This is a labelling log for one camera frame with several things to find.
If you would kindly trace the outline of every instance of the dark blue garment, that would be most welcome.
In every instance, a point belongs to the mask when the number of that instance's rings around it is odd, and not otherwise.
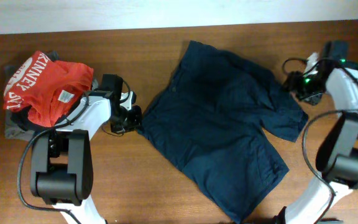
[[[296,141],[307,120],[271,71],[191,41],[139,132],[240,223],[288,172],[262,127]]]

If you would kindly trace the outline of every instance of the folded cloth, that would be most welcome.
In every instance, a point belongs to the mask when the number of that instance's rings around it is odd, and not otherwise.
[[[288,172],[262,127],[296,141],[307,120],[271,71],[191,41],[139,133],[240,223]]]
[[[36,51],[8,81],[4,109],[18,112],[31,106],[29,121],[52,127],[84,91],[90,90],[92,78],[93,69],[82,63],[53,62]]]

